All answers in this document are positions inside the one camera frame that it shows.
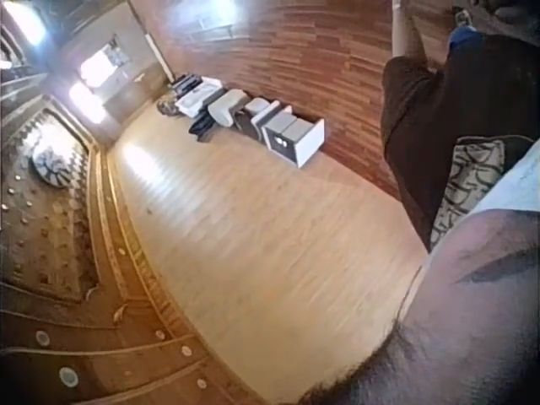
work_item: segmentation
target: hairy arm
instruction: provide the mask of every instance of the hairy arm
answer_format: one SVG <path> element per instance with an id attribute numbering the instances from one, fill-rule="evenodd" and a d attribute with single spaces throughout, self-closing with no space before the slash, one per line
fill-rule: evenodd
<path id="1" fill-rule="evenodd" d="M 427 66 L 424 44 L 420 38 L 410 0 L 392 1 L 391 53 L 393 57 L 409 57 Z"/>
<path id="2" fill-rule="evenodd" d="M 440 243 L 383 345 L 300 403 L 521 403 L 514 390 L 538 362 L 539 232 L 539 213 L 491 211 L 463 221 Z"/>
<path id="3" fill-rule="evenodd" d="M 434 256 L 402 325 L 433 403 L 502 403 L 538 358 L 538 213 L 464 221 Z"/>

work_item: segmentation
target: hardwood floor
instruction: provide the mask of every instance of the hardwood floor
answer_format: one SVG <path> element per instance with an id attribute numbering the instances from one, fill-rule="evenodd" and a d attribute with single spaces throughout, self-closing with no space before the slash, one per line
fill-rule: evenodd
<path id="1" fill-rule="evenodd" d="M 151 107 L 109 165 L 209 347 L 270 403 L 292 401 L 370 354 L 424 249 L 396 200 L 325 154 L 297 170 L 226 129 L 196 143 L 189 124 Z"/>
<path id="2" fill-rule="evenodd" d="M 327 120 L 323 152 L 397 197 L 379 140 L 390 0 L 130 0 L 174 73 L 222 79 Z M 428 55 L 446 57 L 451 0 L 416 0 Z"/>

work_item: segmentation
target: bright window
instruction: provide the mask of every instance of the bright window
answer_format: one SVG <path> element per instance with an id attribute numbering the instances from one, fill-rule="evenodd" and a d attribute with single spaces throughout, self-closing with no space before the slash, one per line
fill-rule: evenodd
<path id="1" fill-rule="evenodd" d="M 99 51 L 81 65 L 81 77 L 88 86 L 96 89 L 117 69 L 109 57 L 103 51 Z"/>
<path id="2" fill-rule="evenodd" d="M 39 45 L 45 37 L 45 26 L 32 7 L 26 4 L 5 2 L 4 7 L 11 14 L 24 36 L 32 45 Z"/>
<path id="3" fill-rule="evenodd" d="M 97 89 L 127 62 L 127 55 L 118 46 L 115 37 L 83 62 L 80 68 L 81 78 L 89 87 Z"/>
<path id="4" fill-rule="evenodd" d="M 105 119 L 106 111 L 98 99 L 88 87 L 82 83 L 76 83 L 69 90 L 69 97 L 73 103 L 94 124 L 99 124 Z"/>

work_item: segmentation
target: wall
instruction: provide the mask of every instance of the wall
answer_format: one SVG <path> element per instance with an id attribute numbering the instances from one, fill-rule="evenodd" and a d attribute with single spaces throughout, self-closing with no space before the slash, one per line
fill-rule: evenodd
<path id="1" fill-rule="evenodd" d="M 390 59 L 388 0 L 131 0 L 171 70 L 323 116 L 322 152 L 399 198 L 382 158 L 382 70 Z M 430 60 L 446 58 L 450 0 L 416 0 Z"/>
<path id="2" fill-rule="evenodd" d="M 368 356 L 424 257 L 401 205 L 318 154 L 297 170 L 226 129 L 145 111 L 110 152 L 149 264 L 271 403 Z"/>
<path id="3" fill-rule="evenodd" d="M 47 31 L 54 41 L 63 45 L 78 31 L 99 18 L 123 0 L 32 0 L 41 18 L 45 21 Z"/>
<path id="4" fill-rule="evenodd" d="M 165 82 L 165 73 L 152 53 L 144 37 L 143 29 L 138 24 L 127 3 L 122 3 L 99 17 L 92 24 L 77 33 L 62 49 L 61 55 L 66 66 L 74 71 L 93 56 L 116 35 L 118 45 L 127 54 L 130 62 L 119 67 L 94 93 L 106 104 L 112 115 L 123 122 L 124 114 L 115 114 L 111 107 L 118 104 L 129 105 L 132 112 L 152 97 L 153 92 Z M 130 85 L 141 74 L 147 76 L 148 82 L 137 83 L 135 88 L 146 86 L 146 92 L 132 91 L 126 99 L 116 99 L 120 93 L 129 93 Z"/>

